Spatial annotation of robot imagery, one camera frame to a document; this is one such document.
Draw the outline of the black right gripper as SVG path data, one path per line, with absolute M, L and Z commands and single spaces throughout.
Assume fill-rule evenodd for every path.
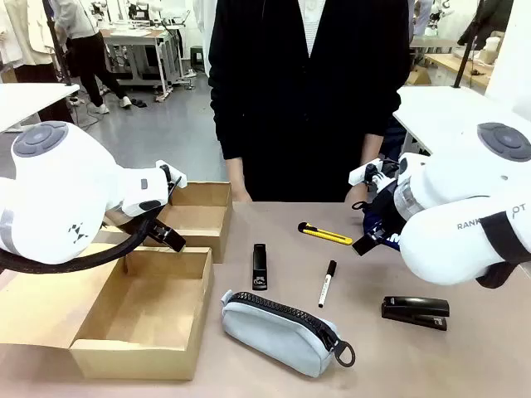
M 378 238 L 370 233 L 367 233 L 358 240 L 354 241 L 352 248 L 358 255 L 365 255 L 378 245 L 380 245 Z

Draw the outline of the person's left hand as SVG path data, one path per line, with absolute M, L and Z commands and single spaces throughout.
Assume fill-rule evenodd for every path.
M 346 197 L 345 202 L 349 205 L 352 205 L 359 201 L 367 201 L 368 200 L 368 188 L 364 183 L 359 183 L 355 186 L 352 186 Z

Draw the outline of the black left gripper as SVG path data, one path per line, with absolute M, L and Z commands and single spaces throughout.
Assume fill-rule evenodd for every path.
M 186 245 L 186 240 L 181 235 L 159 220 L 153 221 L 149 228 L 148 238 L 167 246 L 175 252 L 181 252 Z

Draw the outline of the person's right hand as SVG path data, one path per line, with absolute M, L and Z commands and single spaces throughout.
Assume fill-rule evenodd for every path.
M 231 182 L 231 194 L 233 201 L 242 203 L 252 202 L 252 198 L 243 182 Z

